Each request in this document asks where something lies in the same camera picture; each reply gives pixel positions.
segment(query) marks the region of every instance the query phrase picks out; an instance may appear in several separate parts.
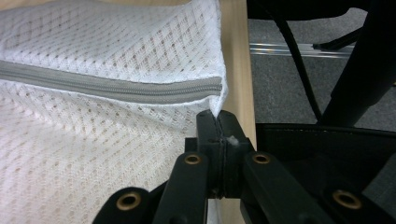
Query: wooden table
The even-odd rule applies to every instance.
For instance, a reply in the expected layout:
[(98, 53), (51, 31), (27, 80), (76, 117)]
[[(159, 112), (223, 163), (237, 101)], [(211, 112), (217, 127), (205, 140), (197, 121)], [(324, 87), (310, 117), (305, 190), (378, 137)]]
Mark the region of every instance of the wooden table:
[[(49, 0), (5, 0), (0, 9), (38, 5)], [(128, 5), (174, 6), (188, 0), (104, 0)], [(256, 146), (253, 89), (248, 45), (246, 0), (219, 0), (221, 6), (221, 45), (227, 69), (229, 95), (223, 109), (233, 112), (245, 135)], [(244, 223), (239, 200), (221, 200), (224, 224)]]

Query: gray zipper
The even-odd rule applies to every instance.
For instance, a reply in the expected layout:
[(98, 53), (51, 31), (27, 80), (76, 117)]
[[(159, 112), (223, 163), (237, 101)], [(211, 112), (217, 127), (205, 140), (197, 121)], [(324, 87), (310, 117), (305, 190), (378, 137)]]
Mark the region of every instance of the gray zipper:
[(137, 83), (2, 61), (0, 79), (125, 102), (160, 105), (201, 100), (210, 95), (220, 95), (222, 89), (221, 77), (170, 84)]

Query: silver metal bar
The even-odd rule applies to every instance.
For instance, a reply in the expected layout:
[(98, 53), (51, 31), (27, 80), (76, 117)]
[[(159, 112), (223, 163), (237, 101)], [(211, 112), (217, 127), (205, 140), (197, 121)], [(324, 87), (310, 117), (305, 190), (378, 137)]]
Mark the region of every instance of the silver metal bar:
[[(322, 51), (314, 49), (312, 44), (298, 44), (303, 57), (314, 58), (349, 58), (354, 46), (346, 46), (339, 50)], [(287, 44), (262, 44), (250, 43), (250, 54), (274, 55), (274, 56), (291, 56)]]

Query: white mesh bag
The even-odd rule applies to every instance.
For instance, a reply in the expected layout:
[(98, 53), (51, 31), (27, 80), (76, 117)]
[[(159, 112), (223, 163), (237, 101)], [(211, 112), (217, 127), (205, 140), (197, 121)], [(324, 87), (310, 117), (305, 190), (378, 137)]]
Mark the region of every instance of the white mesh bag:
[(0, 222), (91, 223), (117, 190), (163, 183), (224, 102), (219, 35), (216, 0), (0, 11)]

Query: cable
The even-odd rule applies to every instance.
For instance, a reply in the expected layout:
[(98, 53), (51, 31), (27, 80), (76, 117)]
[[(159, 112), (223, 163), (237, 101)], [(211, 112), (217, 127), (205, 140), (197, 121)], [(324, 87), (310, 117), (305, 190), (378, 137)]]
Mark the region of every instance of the cable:
[(290, 49), (291, 56), (296, 65), (297, 71), (299, 73), (300, 79), (303, 82), (306, 97), (308, 98), (309, 104), (311, 105), (315, 117), (317, 118), (317, 120), (319, 120), (321, 118), (321, 112), (315, 98), (315, 94), (312, 90), (308, 74), (306, 73), (303, 57), (301, 56), (300, 50), (298, 49), (297, 43), (294, 39), (291, 29), (289, 28), (288, 23), (277, 11), (277, 7), (273, 6), (273, 2), (271, 0), (264, 0), (263, 2), (265, 3), (265, 6), (263, 6), (262, 3), (259, 3), (257, 0), (255, 1), (274, 20), (276, 26), (279, 28), (280, 33), (283, 35), (283, 38), (285, 38), (285, 41)]

